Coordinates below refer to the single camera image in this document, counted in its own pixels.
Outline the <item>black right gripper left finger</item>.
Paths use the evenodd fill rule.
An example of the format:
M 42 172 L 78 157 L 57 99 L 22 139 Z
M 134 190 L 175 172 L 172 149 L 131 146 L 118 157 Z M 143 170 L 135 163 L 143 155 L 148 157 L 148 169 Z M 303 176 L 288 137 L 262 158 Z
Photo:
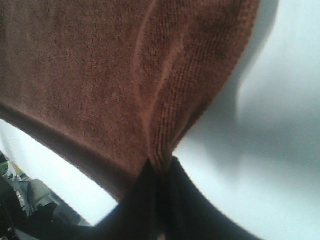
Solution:
M 83 240 L 157 240 L 157 174 L 147 160 L 133 188 Z

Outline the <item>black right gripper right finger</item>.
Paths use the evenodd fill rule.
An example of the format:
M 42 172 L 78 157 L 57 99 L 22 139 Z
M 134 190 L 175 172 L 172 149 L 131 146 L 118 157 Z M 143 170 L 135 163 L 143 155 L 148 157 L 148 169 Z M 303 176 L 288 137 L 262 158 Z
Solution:
M 162 181 L 166 240 L 251 240 L 253 235 L 214 207 L 173 157 Z

